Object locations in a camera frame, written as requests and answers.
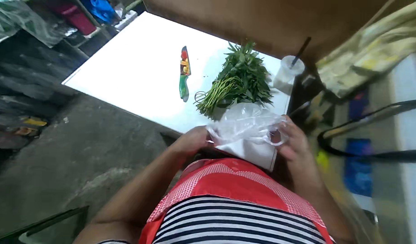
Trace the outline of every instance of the red apron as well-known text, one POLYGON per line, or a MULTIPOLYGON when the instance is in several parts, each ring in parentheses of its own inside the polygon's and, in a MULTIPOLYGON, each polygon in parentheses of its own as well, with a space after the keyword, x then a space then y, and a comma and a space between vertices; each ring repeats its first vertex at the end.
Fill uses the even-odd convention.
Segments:
POLYGON ((173 204, 201 195, 227 197, 301 215, 313 221, 326 243, 332 244, 321 217, 309 202, 278 184, 255 165, 235 158, 203 159, 191 163, 152 212, 139 244, 152 243, 173 204))

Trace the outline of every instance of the clear plastic bag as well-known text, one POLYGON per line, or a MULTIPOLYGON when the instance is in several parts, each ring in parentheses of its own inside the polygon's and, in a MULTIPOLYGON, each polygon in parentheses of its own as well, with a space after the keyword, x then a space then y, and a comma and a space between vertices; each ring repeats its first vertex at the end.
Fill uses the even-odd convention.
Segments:
POLYGON ((270 112, 267 108, 255 103, 233 104, 220 121, 206 126, 216 145, 225 145, 241 139, 256 144, 269 143, 279 146, 288 140, 288 136, 280 132, 279 142, 271 141, 272 131, 280 128, 286 118, 270 112))

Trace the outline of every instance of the person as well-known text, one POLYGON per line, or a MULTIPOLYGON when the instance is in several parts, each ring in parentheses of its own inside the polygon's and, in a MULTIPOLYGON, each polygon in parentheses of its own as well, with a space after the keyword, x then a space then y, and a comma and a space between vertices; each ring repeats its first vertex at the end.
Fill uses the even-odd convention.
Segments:
POLYGON ((212 146, 198 126, 121 188, 74 243, 353 243, 305 134, 289 117, 281 130, 289 140, 277 151, 295 193, 251 163, 222 158, 190 164, 163 197, 183 163, 212 146))

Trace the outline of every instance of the green leafy vegetable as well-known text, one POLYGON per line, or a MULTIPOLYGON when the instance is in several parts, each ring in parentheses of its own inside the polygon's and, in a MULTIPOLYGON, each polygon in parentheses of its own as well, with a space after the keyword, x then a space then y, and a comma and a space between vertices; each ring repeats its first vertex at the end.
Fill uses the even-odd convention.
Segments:
POLYGON ((245 46, 233 46, 229 43, 226 62, 223 70, 213 81, 211 89, 205 97, 197 102, 201 114, 212 118, 215 107, 227 108, 232 103, 273 103, 266 77, 268 71, 262 65, 262 59, 257 58, 258 52, 252 52, 254 42, 245 46))

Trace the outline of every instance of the striped shirt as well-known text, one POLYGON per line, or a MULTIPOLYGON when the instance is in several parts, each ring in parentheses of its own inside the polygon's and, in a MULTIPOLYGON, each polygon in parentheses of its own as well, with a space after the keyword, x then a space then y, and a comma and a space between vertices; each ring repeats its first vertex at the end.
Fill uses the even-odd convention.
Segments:
POLYGON ((172 206, 153 241, 153 244, 195 243, 324 244, 325 240, 305 217, 205 195, 190 197, 172 206))

